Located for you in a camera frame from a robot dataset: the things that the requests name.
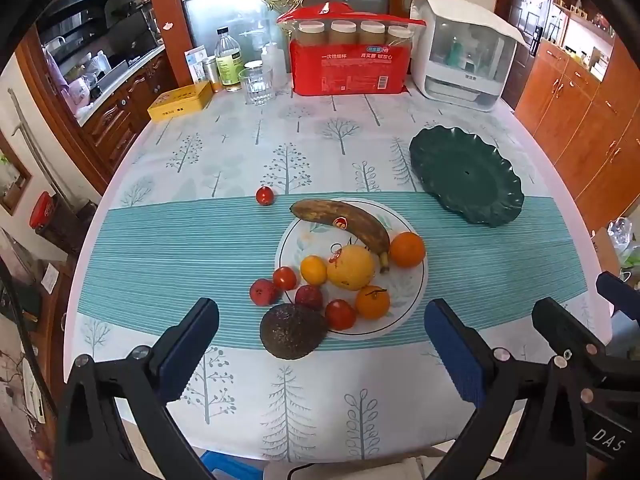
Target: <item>avocado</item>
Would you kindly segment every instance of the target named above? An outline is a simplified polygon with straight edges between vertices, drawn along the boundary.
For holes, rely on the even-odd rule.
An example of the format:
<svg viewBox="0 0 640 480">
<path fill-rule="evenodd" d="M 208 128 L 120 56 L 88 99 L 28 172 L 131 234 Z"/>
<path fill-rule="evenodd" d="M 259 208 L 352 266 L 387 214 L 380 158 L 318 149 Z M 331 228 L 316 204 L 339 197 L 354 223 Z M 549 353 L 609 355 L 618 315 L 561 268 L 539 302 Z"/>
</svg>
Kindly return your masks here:
<svg viewBox="0 0 640 480">
<path fill-rule="evenodd" d="M 303 305 L 272 306 L 260 322 L 260 339 L 279 359 L 300 359 L 322 342 L 327 332 L 322 314 Z"/>
</svg>

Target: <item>banana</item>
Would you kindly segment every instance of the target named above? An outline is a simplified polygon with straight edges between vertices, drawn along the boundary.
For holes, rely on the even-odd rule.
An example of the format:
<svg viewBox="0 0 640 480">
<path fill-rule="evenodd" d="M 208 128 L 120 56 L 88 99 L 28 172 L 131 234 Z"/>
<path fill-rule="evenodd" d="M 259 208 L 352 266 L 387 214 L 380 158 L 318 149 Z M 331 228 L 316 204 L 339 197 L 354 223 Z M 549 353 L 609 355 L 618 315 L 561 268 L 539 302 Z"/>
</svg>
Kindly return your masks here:
<svg viewBox="0 0 640 480">
<path fill-rule="evenodd" d="M 378 255 L 380 272 L 389 270 L 389 234 L 364 209 L 337 200 L 299 200 L 290 211 L 301 220 L 332 225 L 357 236 L 369 251 Z"/>
</svg>

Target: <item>metal canister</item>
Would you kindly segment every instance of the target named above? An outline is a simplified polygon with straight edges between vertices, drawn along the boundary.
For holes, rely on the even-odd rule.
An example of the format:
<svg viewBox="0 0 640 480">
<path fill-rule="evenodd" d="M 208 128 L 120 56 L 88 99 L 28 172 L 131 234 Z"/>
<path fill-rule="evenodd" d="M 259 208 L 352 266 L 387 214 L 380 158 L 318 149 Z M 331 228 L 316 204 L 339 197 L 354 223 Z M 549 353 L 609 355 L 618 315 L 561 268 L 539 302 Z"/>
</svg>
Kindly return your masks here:
<svg viewBox="0 0 640 480">
<path fill-rule="evenodd" d="M 218 67 L 216 66 L 216 56 L 209 56 L 202 60 L 202 68 L 207 76 L 207 79 L 211 81 L 211 86 L 214 92 L 220 92 L 223 89 L 222 80 L 218 74 Z"/>
</svg>

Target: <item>doorway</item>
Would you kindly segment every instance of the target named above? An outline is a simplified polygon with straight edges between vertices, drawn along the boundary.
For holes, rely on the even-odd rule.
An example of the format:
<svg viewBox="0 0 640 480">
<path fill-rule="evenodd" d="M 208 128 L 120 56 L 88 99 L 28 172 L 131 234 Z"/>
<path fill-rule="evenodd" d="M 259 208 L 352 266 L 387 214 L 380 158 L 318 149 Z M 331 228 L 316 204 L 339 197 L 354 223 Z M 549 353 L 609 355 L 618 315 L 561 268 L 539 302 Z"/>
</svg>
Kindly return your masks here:
<svg viewBox="0 0 640 480">
<path fill-rule="evenodd" d="M 515 110 L 536 58 L 546 27 L 551 0 L 511 0 L 509 23 L 521 33 L 527 46 L 518 44 L 511 71 L 502 91 L 504 101 Z"/>
</svg>

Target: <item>green plate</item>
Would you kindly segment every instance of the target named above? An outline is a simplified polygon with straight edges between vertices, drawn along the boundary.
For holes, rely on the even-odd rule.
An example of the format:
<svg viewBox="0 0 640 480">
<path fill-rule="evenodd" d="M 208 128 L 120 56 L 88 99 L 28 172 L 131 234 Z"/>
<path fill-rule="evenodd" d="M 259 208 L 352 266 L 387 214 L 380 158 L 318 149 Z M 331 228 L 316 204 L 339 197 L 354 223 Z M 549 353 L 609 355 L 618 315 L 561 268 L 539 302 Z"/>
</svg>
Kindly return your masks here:
<svg viewBox="0 0 640 480">
<path fill-rule="evenodd" d="M 496 227 L 520 214 L 520 178 L 498 148 L 477 135 L 460 128 L 425 128 L 412 139 L 409 153 L 425 191 L 468 222 Z"/>
</svg>

